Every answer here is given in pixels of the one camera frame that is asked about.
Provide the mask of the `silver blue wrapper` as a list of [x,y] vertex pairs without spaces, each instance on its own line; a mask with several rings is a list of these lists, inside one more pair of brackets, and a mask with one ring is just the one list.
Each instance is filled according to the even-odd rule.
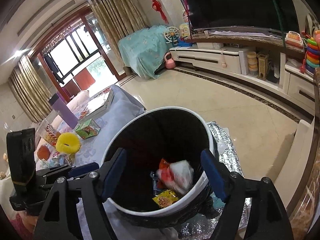
[[70,156],[64,153],[58,153],[54,155],[52,158],[49,158],[48,160],[42,159],[41,164],[44,168],[55,168],[61,167],[63,165],[73,165]]

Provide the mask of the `yellow snack wrapper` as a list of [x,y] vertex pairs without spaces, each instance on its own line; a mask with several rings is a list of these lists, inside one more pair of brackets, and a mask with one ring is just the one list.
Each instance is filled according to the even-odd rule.
[[159,206],[159,208],[163,209],[171,206],[175,202],[177,202],[180,198],[178,195],[172,190],[162,191],[160,194],[153,197],[153,201]]

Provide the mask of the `white tissue wrapper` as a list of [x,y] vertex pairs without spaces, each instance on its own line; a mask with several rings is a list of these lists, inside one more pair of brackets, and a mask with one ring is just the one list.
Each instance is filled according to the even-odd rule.
[[170,163],[158,169],[156,174],[167,189],[180,196],[187,194],[193,185],[194,170],[186,160]]

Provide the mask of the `white trash bin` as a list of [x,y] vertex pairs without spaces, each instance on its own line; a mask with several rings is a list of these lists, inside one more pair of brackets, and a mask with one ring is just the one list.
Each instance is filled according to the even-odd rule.
[[[127,159],[113,196],[109,199],[121,217],[135,226],[168,228],[196,214],[215,218],[213,192],[201,166],[201,152],[218,155],[217,143],[204,119],[183,107],[161,107],[145,112],[126,124],[111,140],[102,161],[109,161],[124,148]],[[191,189],[169,207],[161,209],[153,200],[150,174],[161,161],[186,160],[194,170]]]

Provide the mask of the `floral tablecloth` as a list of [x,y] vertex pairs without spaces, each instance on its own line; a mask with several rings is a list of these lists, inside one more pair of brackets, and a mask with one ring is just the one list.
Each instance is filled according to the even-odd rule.
[[[122,88],[113,85],[114,97],[110,109],[97,118],[95,122],[100,127],[97,136],[81,141],[81,148],[75,154],[75,166],[91,162],[101,163],[104,152],[116,133],[129,121],[141,115],[145,107]],[[9,203],[9,197],[14,192],[10,169],[5,172],[6,177],[1,180],[1,205],[18,235],[22,239],[32,239],[32,232],[36,218],[26,215],[25,212],[14,211]]]

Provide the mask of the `green carton box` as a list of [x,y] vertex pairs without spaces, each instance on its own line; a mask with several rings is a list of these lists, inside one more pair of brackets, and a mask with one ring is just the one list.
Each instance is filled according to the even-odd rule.
[[84,140],[97,136],[100,130],[100,126],[93,119],[79,122],[74,129],[75,133]]

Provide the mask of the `clear popcorn jar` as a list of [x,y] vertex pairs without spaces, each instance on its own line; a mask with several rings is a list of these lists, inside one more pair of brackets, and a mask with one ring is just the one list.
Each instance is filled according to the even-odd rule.
[[53,147],[56,146],[57,139],[61,135],[61,133],[57,129],[55,129],[52,124],[47,121],[47,119],[44,119],[40,123],[40,125],[36,129],[36,134]]

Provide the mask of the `purple thermos bottle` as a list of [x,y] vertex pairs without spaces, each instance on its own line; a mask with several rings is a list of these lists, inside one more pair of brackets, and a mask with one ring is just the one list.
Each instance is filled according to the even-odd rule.
[[78,118],[71,112],[63,100],[57,93],[49,99],[49,104],[52,109],[63,119],[63,121],[71,128],[74,129],[78,123]]

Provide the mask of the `silver foil mat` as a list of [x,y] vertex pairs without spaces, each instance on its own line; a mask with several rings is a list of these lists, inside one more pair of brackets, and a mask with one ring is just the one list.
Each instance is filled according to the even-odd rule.
[[162,219],[175,239],[235,239],[247,226],[251,199],[244,197],[245,179],[228,133],[208,122],[214,157],[204,154],[201,163],[209,183],[185,208]]

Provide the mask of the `stack of children books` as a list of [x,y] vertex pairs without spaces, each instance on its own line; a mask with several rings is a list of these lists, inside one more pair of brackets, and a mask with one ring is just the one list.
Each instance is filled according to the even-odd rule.
[[85,109],[81,112],[79,122],[86,122],[87,120],[96,120],[104,115],[111,107],[114,98],[114,91],[111,87],[96,94],[89,100]]

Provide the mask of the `teal covered furniture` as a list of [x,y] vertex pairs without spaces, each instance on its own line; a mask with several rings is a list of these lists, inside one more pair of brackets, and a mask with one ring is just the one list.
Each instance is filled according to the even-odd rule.
[[164,37],[166,29],[165,25],[154,25],[119,40],[118,48],[125,66],[130,67],[141,78],[157,79],[155,72],[172,47]]

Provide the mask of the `pink kettlebell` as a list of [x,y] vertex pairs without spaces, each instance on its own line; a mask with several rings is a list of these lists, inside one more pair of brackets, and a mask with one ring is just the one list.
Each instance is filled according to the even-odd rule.
[[176,67],[176,63],[174,59],[172,58],[171,52],[168,52],[164,55],[164,62],[165,62],[165,67],[167,69],[173,69]]

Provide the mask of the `white tv cabinet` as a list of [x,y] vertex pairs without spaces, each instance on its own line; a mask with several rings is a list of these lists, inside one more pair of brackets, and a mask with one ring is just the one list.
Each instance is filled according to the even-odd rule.
[[181,65],[258,90],[304,115],[314,114],[313,78],[300,71],[303,48],[270,36],[214,35],[207,31],[186,40],[192,45],[170,50]]

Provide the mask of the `beige curtain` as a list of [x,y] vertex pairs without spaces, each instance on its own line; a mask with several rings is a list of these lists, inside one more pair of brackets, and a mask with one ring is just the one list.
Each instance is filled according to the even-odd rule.
[[87,0],[116,58],[121,61],[118,42],[148,25],[132,0]]

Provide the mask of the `black television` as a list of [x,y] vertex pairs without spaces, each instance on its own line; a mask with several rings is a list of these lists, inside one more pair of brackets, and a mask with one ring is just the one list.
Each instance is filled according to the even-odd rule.
[[293,0],[181,0],[194,29],[256,27],[299,31]]

